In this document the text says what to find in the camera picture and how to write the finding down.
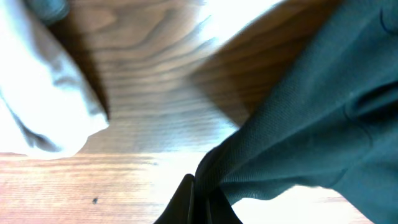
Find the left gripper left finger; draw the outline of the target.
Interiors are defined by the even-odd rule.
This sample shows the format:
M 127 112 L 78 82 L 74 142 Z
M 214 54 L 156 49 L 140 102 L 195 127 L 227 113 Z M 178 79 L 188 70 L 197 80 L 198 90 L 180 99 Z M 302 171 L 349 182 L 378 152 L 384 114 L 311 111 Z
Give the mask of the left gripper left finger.
M 154 224 L 192 224 L 194 211 L 195 177 L 186 174 L 169 204 Z

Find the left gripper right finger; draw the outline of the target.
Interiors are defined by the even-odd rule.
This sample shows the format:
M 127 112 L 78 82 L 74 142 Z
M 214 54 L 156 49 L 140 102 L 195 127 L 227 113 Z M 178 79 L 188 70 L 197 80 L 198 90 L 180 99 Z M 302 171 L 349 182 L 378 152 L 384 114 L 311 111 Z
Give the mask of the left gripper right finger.
M 220 188 L 205 200 L 205 221 L 206 224 L 243 224 Z

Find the black t-shirt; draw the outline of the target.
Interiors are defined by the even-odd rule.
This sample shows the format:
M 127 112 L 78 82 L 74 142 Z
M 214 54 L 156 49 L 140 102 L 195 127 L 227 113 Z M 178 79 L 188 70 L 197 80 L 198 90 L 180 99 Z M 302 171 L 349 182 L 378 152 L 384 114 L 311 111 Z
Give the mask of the black t-shirt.
M 333 189 L 397 222 L 397 2 L 344 1 L 244 125 L 211 150 L 195 192 L 230 203 Z

